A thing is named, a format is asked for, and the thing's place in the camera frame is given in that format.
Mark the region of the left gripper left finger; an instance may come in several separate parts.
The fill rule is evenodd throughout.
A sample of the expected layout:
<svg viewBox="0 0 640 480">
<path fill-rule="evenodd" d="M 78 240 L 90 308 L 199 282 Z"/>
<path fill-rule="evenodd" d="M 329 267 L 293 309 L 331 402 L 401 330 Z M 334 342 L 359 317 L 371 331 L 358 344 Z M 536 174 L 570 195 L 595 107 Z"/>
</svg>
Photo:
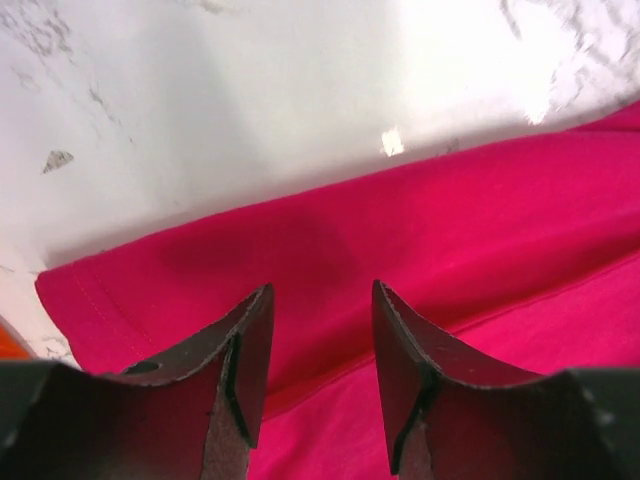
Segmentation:
<svg viewBox="0 0 640 480">
<path fill-rule="evenodd" d="M 119 374 L 1 365 L 5 479 L 243 479 L 274 326 L 264 285 L 222 319 Z"/>
</svg>

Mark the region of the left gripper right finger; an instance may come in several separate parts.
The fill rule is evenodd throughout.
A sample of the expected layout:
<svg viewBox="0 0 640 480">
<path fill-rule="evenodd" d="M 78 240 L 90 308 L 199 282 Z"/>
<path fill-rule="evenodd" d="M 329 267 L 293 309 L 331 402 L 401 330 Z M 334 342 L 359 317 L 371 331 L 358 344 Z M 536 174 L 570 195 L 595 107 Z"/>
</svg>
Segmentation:
<svg viewBox="0 0 640 480">
<path fill-rule="evenodd" d="M 497 360 L 372 286 L 391 473 L 400 479 L 635 479 L 639 372 L 541 375 Z"/>
</svg>

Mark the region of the red t shirt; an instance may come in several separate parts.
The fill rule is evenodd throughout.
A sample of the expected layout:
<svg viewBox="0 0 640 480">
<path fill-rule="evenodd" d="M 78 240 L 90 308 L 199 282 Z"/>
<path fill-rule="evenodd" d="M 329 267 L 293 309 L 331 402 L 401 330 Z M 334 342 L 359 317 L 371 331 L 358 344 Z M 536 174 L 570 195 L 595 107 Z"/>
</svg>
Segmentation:
<svg viewBox="0 0 640 480">
<path fill-rule="evenodd" d="M 92 373 L 275 288 L 253 479 L 385 479 L 370 305 L 549 373 L 639 363 L 639 108 L 209 216 L 40 274 Z"/>
</svg>

